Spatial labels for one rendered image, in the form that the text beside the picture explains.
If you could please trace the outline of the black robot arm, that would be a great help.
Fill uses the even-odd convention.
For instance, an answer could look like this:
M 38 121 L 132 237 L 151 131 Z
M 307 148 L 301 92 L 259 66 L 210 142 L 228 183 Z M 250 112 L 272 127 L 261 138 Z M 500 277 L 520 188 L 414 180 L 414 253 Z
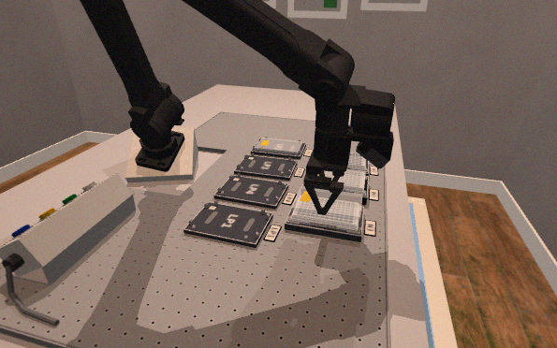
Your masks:
M 171 131 L 184 106 L 152 70 L 123 0 L 80 0 L 128 94 L 140 167 L 167 172 L 184 142 Z M 395 95 L 350 85 L 353 57 L 292 22 L 262 0 L 182 0 L 274 63 L 315 100 L 315 127 L 329 136 L 327 164 L 348 166 L 351 141 L 378 169 L 390 161 Z M 349 113 L 351 120 L 349 122 Z

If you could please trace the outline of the grey operator panel with coloured keys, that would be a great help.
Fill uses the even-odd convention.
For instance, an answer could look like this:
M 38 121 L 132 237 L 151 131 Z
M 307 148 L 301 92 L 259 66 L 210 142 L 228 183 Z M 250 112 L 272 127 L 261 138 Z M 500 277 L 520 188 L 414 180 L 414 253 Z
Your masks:
M 118 173 L 82 189 L 64 199 L 59 209 L 39 215 L 33 226 L 13 232 L 13 239 L 0 247 L 9 297 L 22 313 L 54 326 L 58 319 L 26 308 L 14 292 L 13 277 L 52 285 L 136 210 L 133 194 Z

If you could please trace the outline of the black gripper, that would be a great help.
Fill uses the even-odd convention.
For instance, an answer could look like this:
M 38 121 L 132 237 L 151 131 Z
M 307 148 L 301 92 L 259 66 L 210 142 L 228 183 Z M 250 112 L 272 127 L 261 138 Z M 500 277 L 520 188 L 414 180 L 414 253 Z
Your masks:
M 315 129 L 314 149 L 306 166 L 303 184 L 318 214 L 326 215 L 333 202 L 344 189 L 344 183 L 338 182 L 338 180 L 340 177 L 343 177 L 347 166 L 327 164 L 327 158 L 329 136 L 341 136 L 346 133 L 347 130 L 342 132 L 326 132 Z M 332 171 L 333 179 L 331 180 L 331 178 L 326 177 L 324 171 Z M 332 193 L 324 208 L 319 203 L 315 188 L 329 190 Z

